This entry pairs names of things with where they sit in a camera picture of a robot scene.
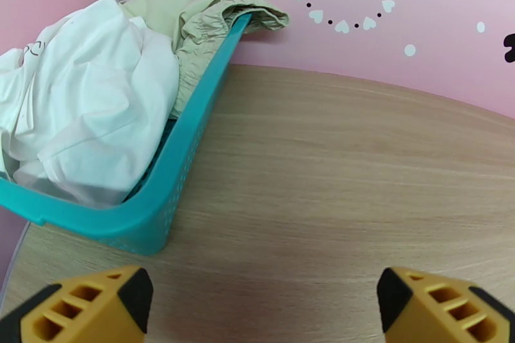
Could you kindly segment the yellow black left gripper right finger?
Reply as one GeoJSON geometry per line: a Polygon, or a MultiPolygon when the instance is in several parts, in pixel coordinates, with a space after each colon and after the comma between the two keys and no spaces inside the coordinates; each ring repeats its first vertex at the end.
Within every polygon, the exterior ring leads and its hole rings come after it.
{"type": "Polygon", "coordinates": [[[514,312],[470,281],[393,266],[377,299],[386,342],[514,342],[514,312]]]}

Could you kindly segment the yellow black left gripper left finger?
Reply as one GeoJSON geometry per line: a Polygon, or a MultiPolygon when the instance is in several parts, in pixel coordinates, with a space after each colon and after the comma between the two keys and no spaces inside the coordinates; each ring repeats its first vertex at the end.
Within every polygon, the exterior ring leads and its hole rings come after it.
{"type": "Polygon", "coordinates": [[[144,342],[153,300],[145,268],[49,284],[1,318],[1,342],[144,342]]]}

